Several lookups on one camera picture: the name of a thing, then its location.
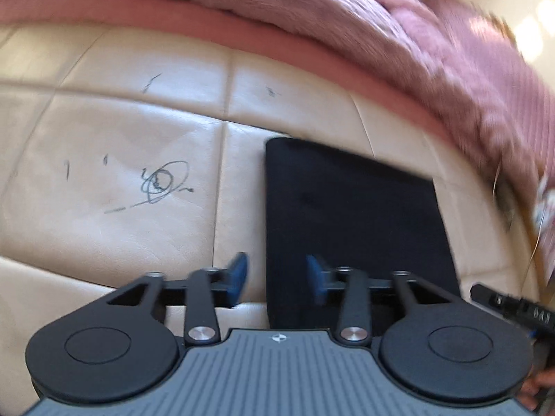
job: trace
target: ink scribble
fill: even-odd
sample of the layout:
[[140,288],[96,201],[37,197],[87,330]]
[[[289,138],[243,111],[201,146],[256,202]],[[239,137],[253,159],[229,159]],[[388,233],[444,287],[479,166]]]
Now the ink scribble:
[[146,168],[144,168],[141,174],[143,184],[140,190],[146,194],[146,200],[133,206],[143,203],[158,203],[174,191],[194,192],[191,188],[183,187],[188,177],[189,163],[187,161],[167,162],[148,176]]
[[148,91],[148,88],[151,87],[152,82],[158,78],[161,75],[161,73],[157,74],[156,76],[153,76],[148,83],[146,83],[146,86],[143,88],[143,93],[146,94],[146,91]]
[[266,90],[268,91],[268,95],[270,97],[275,97],[276,95],[281,95],[279,92],[276,92],[274,89],[272,89],[271,87],[266,87]]
[[104,214],[110,214],[113,212],[120,212],[120,211],[124,211],[126,209],[125,206],[121,206],[120,208],[115,208],[115,209],[109,209],[107,211],[104,211]]

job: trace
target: black plastic mount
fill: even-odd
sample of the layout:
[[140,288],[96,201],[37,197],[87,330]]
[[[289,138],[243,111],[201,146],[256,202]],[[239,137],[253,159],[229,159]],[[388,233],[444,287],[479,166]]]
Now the black plastic mount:
[[[368,279],[348,267],[307,257],[315,300],[339,299],[337,342],[372,346],[400,386],[434,401],[483,404],[514,392],[527,376],[532,349],[525,333],[407,271]],[[372,338],[371,302],[394,293],[404,317]]]
[[[164,281],[150,273],[40,329],[26,362],[39,395],[94,404],[135,396],[162,381],[184,349],[221,341],[215,307],[237,304],[248,260]],[[183,338],[164,326],[166,306],[186,305]]]

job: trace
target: seat stitching seam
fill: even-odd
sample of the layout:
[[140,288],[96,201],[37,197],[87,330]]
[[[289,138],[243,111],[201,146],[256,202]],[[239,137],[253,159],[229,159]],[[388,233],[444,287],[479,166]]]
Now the seat stitching seam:
[[94,46],[94,44],[96,44],[102,37],[104,37],[105,34],[109,33],[110,31],[112,31],[113,27],[109,26],[107,27],[96,39],[94,39],[92,41],[92,43],[85,49],[85,51],[83,51],[83,53],[81,53],[80,57],[77,58],[77,61],[75,61],[75,63],[71,66],[71,68],[69,69],[69,71],[66,73],[66,75],[62,78],[62,80],[60,80],[59,85],[56,86],[56,89],[59,89],[59,87],[61,85],[63,85],[63,82],[67,79],[67,77],[71,74],[71,72],[73,72],[73,69],[75,69],[75,67],[77,67],[77,64],[79,64],[81,62],[81,60],[85,57],[85,55],[90,51],[90,49]]
[[233,79],[233,72],[235,69],[234,61],[235,50],[230,50],[229,54],[229,64],[228,64],[228,79],[225,83],[225,95],[224,95],[224,118],[229,116],[229,101],[231,100],[231,80]]
[[216,252],[216,227],[217,227],[217,206],[220,200],[220,186],[221,186],[221,168],[224,160],[225,137],[228,132],[228,122],[222,123],[221,140],[220,140],[220,161],[217,168],[217,181],[216,181],[216,202],[214,204],[214,237],[212,241],[212,265],[214,265],[214,255]]
[[352,97],[352,94],[349,91],[347,92],[347,94],[349,95],[349,98],[351,99],[351,102],[352,102],[353,106],[356,109],[356,113],[359,115],[360,123],[362,124],[362,127],[364,128],[364,132],[366,134],[366,138],[368,139],[368,145],[370,145],[370,151],[372,152],[372,156],[375,158],[376,154],[374,153],[374,147],[372,147],[372,142],[370,141],[370,136],[368,135],[368,130],[366,129],[366,125],[364,124],[364,121],[362,120],[362,116],[360,115],[359,107],[357,106],[356,101]]

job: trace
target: metal screw head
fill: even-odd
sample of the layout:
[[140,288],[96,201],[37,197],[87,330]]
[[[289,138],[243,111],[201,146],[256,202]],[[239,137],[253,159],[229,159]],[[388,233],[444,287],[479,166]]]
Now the metal screw head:
[[216,336],[216,331],[210,327],[198,326],[189,330],[189,338],[195,341],[208,341]]
[[347,341],[357,342],[366,339],[368,332],[361,327],[347,327],[341,330],[340,335]]

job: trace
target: black pad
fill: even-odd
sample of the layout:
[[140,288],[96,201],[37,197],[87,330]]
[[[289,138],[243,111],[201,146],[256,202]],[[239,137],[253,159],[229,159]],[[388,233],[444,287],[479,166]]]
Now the black pad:
[[[306,255],[372,278],[410,270],[460,296],[434,184],[371,159],[297,139],[266,143],[266,297],[270,326],[331,328],[315,307]],[[393,322],[373,311],[374,335]]]

